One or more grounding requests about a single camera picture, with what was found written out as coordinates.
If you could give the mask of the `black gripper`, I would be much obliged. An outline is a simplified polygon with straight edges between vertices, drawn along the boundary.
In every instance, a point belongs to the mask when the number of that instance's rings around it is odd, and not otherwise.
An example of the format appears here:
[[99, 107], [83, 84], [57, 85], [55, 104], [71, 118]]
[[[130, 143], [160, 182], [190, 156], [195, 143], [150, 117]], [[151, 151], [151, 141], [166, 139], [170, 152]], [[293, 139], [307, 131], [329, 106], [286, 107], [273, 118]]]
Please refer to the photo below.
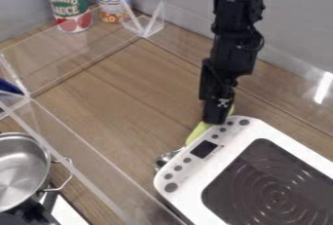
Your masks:
[[254, 70], [262, 35], [250, 20], [247, 8], [249, 3], [243, 0], [218, 0], [211, 59], [202, 61], [199, 99], [204, 102], [203, 110], [234, 104], [234, 89], [222, 84], [218, 77], [235, 80]]

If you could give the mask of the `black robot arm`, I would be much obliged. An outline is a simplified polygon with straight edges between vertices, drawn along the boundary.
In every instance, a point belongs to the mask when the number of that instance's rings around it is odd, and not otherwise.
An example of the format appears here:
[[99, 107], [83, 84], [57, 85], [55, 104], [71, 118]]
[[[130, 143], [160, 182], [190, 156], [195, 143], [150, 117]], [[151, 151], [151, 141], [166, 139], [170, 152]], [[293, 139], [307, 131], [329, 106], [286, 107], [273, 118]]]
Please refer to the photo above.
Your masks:
[[199, 99], [203, 122], [219, 125], [230, 113], [238, 78], [254, 70], [263, 36], [255, 28], [262, 20], [262, 0], [214, 0], [214, 44], [202, 61]]

